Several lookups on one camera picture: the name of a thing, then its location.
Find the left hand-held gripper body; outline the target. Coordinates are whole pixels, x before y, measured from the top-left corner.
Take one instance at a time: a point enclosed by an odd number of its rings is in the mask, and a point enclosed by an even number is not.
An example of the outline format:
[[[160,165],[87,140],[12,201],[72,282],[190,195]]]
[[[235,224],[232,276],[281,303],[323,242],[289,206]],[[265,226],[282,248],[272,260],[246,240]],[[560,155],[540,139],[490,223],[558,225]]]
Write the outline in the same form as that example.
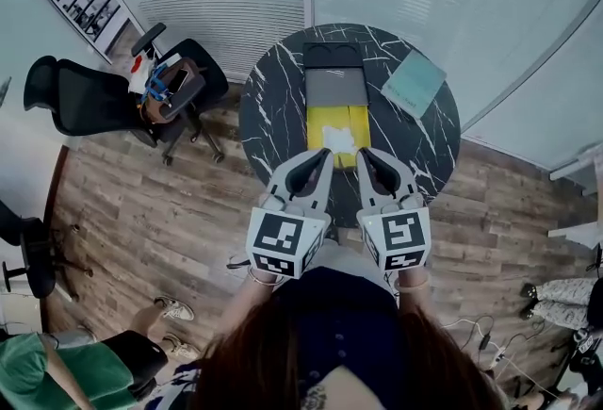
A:
[[[288,204],[279,196],[267,195],[252,210],[246,239],[251,268],[299,279],[322,246],[331,216],[309,207]]]

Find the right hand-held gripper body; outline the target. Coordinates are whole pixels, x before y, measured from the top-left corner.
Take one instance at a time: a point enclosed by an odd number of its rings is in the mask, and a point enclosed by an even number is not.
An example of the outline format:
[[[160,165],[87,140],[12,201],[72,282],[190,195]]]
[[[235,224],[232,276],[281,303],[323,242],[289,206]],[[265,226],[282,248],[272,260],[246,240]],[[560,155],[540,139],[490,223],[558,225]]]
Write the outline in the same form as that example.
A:
[[[426,263],[432,247],[429,209],[421,194],[362,197],[357,212],[363,242],[381,272],[406,271]]]

